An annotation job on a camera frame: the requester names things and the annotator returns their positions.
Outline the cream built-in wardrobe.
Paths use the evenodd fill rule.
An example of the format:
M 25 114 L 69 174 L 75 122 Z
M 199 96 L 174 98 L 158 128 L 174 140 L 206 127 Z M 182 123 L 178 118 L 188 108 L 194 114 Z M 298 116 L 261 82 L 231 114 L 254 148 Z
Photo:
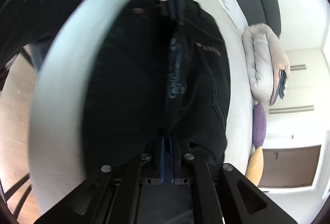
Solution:
M 329 129 L 329 72 L 320 49 L 288 51 L 291 73 L 285 96 L 266 107 L 268 136 L 323 133 Z

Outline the brown wooden door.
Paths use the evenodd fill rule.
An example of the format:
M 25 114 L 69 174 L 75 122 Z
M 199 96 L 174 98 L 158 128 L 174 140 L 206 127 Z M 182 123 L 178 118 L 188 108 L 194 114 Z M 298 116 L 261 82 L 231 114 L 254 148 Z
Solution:
M 313 184 L 321 147 L 264 149 L 261 188 L 300 188 Z

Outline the purple cushion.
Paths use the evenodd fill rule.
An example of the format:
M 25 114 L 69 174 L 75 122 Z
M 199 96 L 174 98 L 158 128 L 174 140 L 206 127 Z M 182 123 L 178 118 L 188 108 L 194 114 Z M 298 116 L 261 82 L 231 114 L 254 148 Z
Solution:
M 255 148 L 263 145 L 266 136 L 266 114 L 261 103 L 253 108 L 252 144 Z

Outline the black denim pants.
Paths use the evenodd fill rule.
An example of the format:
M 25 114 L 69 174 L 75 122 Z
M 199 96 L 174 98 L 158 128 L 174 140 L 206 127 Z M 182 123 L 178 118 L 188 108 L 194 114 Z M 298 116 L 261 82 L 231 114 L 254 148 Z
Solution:
M 87 174 L 123 165 L 171 135 L 208 163 L 223 163 L 230 103 L 224 39 L 198 2 L 183 2 L 180 26 L 153 0 L 132 0 L 108 30 L 84 105 Z

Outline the yellow cushion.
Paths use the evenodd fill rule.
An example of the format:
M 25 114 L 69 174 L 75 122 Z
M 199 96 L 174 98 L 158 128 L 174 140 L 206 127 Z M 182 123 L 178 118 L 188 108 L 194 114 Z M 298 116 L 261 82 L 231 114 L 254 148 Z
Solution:
M 253 154 L 251 155 L 247 170 L 246 170 L 246 178 L 251 181 L 256 187 L 258 187 L 261 177 L 263 174 L 264 167 L 264 157 L 263 157 L 263 149 L 262 146 L 255 149 Z

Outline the folded beige grey duvet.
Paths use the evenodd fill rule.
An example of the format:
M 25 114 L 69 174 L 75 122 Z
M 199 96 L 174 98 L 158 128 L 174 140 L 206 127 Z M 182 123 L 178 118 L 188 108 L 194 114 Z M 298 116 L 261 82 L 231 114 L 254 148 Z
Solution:
M 252 95 L 256 101 L 272 106 L 285 96 L 290 77 L 289 58 L 267 24 L 246 27 L 242 42 Z

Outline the white bed sheet mattress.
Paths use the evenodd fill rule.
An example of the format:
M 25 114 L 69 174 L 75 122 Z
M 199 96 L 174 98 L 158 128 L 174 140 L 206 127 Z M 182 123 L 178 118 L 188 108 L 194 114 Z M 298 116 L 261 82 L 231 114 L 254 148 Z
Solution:
M 84 181 L 79 143 L 87 84 L 106 30 L 129 0 L 84 0 L 55 37 L 43 62 L 31 105 L 30 181 L 40 213 Z M 252 148 L 253 98 L 237 0 L 195 0 L 217 22 L 230 67 L 230 107 L 224 160 L 245 173 Z

